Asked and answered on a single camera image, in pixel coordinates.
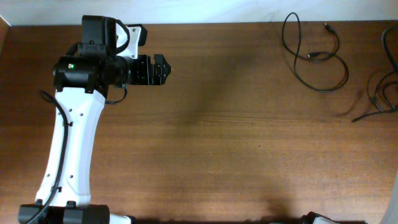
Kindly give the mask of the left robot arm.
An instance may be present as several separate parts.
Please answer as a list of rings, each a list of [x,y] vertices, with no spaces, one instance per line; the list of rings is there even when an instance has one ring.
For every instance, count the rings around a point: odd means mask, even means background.
[[[110,86],[163,85],[171,66],[161,54],[141,55],[147,29],[105,16],[85,15],[81,40],[53,68],[55,94],[41,92],[56,108],[52,145],[33,204],[21,205],[20,223],[134,223],[93,205],[90,167],[96,128]]]

